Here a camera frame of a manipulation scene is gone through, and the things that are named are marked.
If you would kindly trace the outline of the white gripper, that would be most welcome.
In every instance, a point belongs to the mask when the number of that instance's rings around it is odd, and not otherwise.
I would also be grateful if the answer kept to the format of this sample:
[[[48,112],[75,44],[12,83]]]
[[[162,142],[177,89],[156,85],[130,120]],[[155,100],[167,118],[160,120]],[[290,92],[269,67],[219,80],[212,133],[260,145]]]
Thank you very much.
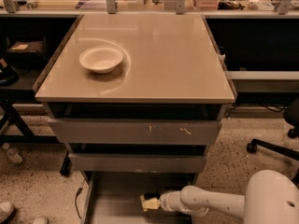
[[[157,210],[161,208],[166,212],[176,212],[180,206],[180,192],[169,191],[160,196],[160,199],[151,198],[142,202],[142,208],[144,211]]]

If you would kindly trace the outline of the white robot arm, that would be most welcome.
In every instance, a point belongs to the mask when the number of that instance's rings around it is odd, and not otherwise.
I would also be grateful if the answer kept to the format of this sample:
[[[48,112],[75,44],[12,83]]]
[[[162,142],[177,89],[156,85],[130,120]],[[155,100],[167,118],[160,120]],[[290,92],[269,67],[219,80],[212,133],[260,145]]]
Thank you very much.
[[[149,199],[141,195],[140,201],[144,212],[161,208],[203,217],[212,209],[240,218],[244,224],[299,224],[299,189],[288,177],[272,170],[254,174],[244,195],[186,186]]]

